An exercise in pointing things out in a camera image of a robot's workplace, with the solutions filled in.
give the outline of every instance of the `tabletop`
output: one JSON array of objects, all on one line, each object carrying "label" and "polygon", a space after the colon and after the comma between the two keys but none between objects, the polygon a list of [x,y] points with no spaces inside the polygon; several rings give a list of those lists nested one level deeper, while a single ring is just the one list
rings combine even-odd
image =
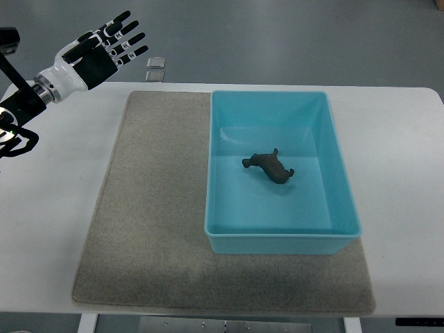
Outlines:
[{"label": "tabletop", "polygon": [[71,303],[71,288],[129,94],[218,89],[326,92],[363,228],[373,315],[444,315],[444,105],[436,92],[186,83],[104,83],[48,105],[27,125],[38,145],[0,161],[0,311],[86,311]]}]

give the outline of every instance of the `beige felt mat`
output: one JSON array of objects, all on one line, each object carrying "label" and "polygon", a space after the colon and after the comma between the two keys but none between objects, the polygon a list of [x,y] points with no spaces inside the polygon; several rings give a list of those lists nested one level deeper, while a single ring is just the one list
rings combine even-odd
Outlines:
[{"label": "beige felt mat", "polygon": [[179,316],[363,316],[360,239],[336,255],[217,255],[204,233],[210,95],[133,92],[72,298]]}]

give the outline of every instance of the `blue plastic bin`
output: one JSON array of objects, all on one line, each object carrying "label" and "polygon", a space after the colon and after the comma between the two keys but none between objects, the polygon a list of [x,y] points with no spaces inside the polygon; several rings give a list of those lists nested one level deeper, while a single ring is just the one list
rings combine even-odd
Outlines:
[{"label": "blue plastic bin", "polygon": [[[241,161],[277,148],[275,184]],[[324,92],[211,95],[205,232],[221,254],[334,254],[361,234]]]}]

